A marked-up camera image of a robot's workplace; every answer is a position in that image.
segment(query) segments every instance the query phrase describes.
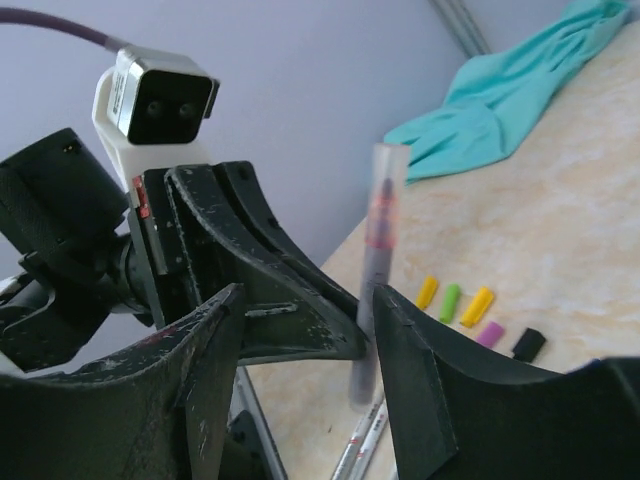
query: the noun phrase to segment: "camera lens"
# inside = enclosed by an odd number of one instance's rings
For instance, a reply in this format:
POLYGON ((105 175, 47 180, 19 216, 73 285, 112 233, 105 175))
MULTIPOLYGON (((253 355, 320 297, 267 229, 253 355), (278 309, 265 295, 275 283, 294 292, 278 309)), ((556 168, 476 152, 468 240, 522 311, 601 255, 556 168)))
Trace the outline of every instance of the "camera lens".
POLYGON ((178 113, 183 120, 191 120, 196 114, 196 109, 191 103, 185 103, 178 113))
POLYGON ((162 104, 154 100, 147 106, 147 115, 151 118, 159 118, 162 115, 162 104))

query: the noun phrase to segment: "camera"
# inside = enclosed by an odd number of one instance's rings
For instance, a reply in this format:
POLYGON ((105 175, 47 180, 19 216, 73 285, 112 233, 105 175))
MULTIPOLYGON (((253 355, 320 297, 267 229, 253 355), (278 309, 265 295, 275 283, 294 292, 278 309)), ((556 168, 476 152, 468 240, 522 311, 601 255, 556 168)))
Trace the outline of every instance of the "camera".
POLYGON ((219 86, 185 55, 130 45, 118 52, 107 113, 133 145, 190 143, 219 86))

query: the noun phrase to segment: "yellow cap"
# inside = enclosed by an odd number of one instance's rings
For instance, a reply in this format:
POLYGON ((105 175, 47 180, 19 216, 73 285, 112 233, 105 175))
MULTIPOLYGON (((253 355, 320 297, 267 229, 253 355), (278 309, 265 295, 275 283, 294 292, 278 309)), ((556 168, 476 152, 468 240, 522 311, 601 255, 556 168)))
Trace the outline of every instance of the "yellow cap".
POLYGON ((418 298, 416 299, 416 306, 420 310, 424 310, 429 306, 437 288, 438 281, 434 277, 429 275, 424 279, 424 283, 422 284, 422 288, 420 289, 420 293, 418 293, 418 298))
POLYGON ((482 320, 482 316, 485 314, 491 302, 493 302, 493 292, 489 290, 487 287, 482 287, 476 293, 476 296, 473 297, 471 305, 467 308, 467 311, 462 315, 462 320, 460 323, 465 327, 471 328, 480 320, 482 320))

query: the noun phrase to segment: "marble table surface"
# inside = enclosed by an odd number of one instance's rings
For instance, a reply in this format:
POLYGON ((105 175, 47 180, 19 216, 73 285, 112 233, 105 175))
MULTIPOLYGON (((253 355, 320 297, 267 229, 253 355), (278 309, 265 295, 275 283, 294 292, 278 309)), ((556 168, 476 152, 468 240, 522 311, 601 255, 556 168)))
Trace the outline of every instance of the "marble table surface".
MULTIPOLYGON (((505 326, 508 353, 526 327, 556 371, 640 352, 640 24, 631 24, 554 99, 508 160, 407 188, 391 284, 415 299, 426 275, 459 283, 460 313, 482 285, 496 300, 482 323, 505 326)), ((353 294, 363 225, 324 270, 353 294)), ((428 313, 437 315, 441 288, 428 313)), ((475 336, 482 324, 452 328, 475 336)), ((329 479, 359 415, 349 362, 250 368, 291 480, 329 479)), ((385 432, 367 479, 388 478, 385 432)))

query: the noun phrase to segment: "teal cloth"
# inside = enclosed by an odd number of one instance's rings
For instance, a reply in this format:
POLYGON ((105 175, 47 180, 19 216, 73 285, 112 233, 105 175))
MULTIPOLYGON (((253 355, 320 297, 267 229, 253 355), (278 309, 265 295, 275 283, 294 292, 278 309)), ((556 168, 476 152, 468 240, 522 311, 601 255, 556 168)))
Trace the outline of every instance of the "teal cloth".
POLYGON ((623 1, 578 0, 558 22, 513 49, 467 61, 441 108, 385 135, 385 142, 411 145, 408 182, 511 155, 553 94, 600 53, 629 11, 623 1))

